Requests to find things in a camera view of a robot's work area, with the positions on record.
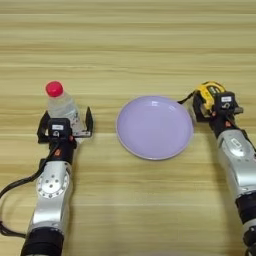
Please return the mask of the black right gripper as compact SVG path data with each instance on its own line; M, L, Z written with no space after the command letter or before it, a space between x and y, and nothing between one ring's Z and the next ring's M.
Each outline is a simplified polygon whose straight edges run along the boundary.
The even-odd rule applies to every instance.
M235 115L228 111L212 112L209 116L205 116L202 111L204 99L200 94L195 94L193 98L193 110L197 122L206 122L209 124L216 138L227 130L239 130L235 123Z

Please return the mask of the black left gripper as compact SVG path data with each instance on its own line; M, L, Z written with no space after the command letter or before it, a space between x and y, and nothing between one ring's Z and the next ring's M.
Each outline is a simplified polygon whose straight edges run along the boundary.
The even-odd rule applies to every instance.
M78 146L77 140L92 136L94 121L91 109L87 108L86 111L86 131L80 133L71 134L70 132L48 131L49 120L50 116L48 112L45 112L37 130L38 143L49 145L50 152L46 157L46 161L64 161L71 164L73 162L74 152Z

